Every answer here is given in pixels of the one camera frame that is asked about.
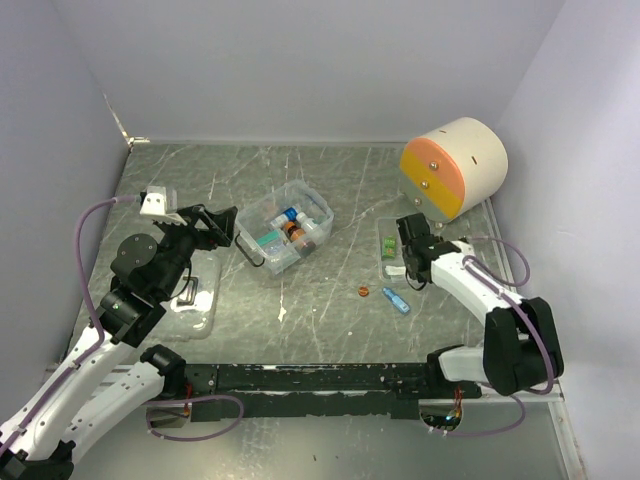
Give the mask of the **clear plastic divider tray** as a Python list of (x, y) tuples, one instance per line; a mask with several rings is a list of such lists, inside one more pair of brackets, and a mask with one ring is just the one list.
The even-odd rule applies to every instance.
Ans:
[(388, 284), (408, 283), (417, 289), (422, 283), (408, 279), (402, 256), (403, 243), (398, 221), (403, 216), (383, 216), (376, 219), (377, 259), (381, 279)]

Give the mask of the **green medicine box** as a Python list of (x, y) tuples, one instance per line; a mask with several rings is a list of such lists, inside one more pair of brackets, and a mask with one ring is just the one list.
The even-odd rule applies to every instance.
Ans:
[(382, 240), (381, 257), (394, 259), (397, 254), (397, 240), (394, 236), (386, 236)]

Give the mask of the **teal-header plastic sachet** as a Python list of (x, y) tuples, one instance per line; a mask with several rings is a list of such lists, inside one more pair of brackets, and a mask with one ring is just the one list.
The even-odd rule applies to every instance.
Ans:
[(288, 240), (281, 230), (271, 230), (256, 241), (266, 257), (279, 255), (286, 250)]

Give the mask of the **small blue-label vial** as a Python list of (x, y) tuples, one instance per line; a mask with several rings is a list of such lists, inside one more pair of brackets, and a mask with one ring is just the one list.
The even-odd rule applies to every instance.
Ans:
[(298, 212), (294, 207), (284, 210), (280, 215), (270, 221), (269, 225), (273, 230), (281, 230), (289, 222), (295, 222)]

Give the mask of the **clear plastic storage box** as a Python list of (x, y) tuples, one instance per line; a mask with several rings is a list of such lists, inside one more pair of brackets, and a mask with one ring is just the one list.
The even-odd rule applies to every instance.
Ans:
[(234, 242), (245, 259), (255, 268), (263, 267), (273, 275), (279, 275), (294, 263), (306, 258), (301, 257), (287, 238), (285, 251), (273, 257), (266, 257), (256, 241), (273, 230), (269, 223), (284, 210), (294, 207), (313, 218), (319, 226), (318, 238), (310, 238), (316, 244), (317, 251), (330, 237), (334, 212), (325, 199), (302, 180), (293, 180), (275, 189), (262, 199), (239, 211), (236, 217), (236, 236)]

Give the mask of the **white medicine bottle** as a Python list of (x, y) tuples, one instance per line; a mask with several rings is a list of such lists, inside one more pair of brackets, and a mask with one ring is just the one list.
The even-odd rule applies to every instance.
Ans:
[(300, 227), (302, 228), (302, 230), (310, 238), (314, 238), (314, 239), (318, 238), (318, 234), (319, 234), (320, 230), (319, 230), (318, 224), (315, 222), (315, 220), (313, 218), (309, 217), (304, 212), (299, 212), (297, 214), (297, 216), (296, 216), (296, 220), (297, 220), (298, 224), (300, 225)]

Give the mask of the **white tube packet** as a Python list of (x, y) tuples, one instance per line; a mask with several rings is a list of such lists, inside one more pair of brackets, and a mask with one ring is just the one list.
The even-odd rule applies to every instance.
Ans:
[(404, 266), (386, 265), (384, 267), (384, 272), (389, 277), (404, 276), (406, 268)]

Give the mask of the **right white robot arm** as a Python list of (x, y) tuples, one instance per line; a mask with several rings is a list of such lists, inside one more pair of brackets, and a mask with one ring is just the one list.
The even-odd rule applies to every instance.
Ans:
[(426, 390), (443, 398), (459, 382), (485, 384), (503, 396), (551, 392), (564, 372), (552, 309), (541, 297), (525, 298), (518, 284), (499, 278), (475, 255), (467, 238), (434, 234), (421, 214), (396, 220), (406, 277), (434, 285), (462, 304), (481, 324), (479, 347), (453, 346), (432, 354)]

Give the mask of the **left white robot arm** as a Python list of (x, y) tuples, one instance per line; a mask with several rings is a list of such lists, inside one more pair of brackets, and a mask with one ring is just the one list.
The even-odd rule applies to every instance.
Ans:
[(180, 419), (199, 403), (185, 360), (163, 345), (108, 388), (101, 382), (136, 352), (164, 316), (195, 251), (230, 246), (237, 210), (193, 205), (153, 213), (164, 236), (125, 239), (112, 263), (110, 291), (95, 305), (83, 295), (90, 322), (38, 392), (1, 426), (4, 479), (68, 479), (88, 450), (137, 408), (149, 405)]

